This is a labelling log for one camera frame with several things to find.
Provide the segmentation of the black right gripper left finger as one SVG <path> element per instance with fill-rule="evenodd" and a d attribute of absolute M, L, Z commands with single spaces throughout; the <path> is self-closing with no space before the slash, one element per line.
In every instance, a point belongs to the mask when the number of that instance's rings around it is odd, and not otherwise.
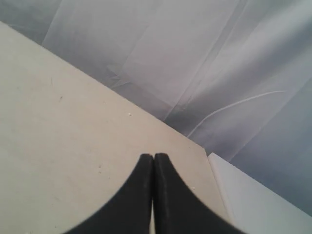
<path fill-rule="evenodd" d="M 154 183 L 154 159 L 142 154 L 131 174 L 97 212 L 69 234 L 148 234 Z"/>

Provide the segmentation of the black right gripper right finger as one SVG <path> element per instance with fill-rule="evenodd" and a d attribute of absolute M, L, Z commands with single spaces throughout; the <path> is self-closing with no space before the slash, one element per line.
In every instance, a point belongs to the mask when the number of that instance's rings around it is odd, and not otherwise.
<path fill-rule="evenodd" d="M 154 157 L 153 200 L 157 234 L 240 233 L 195 196 L 165 153 Z"/>

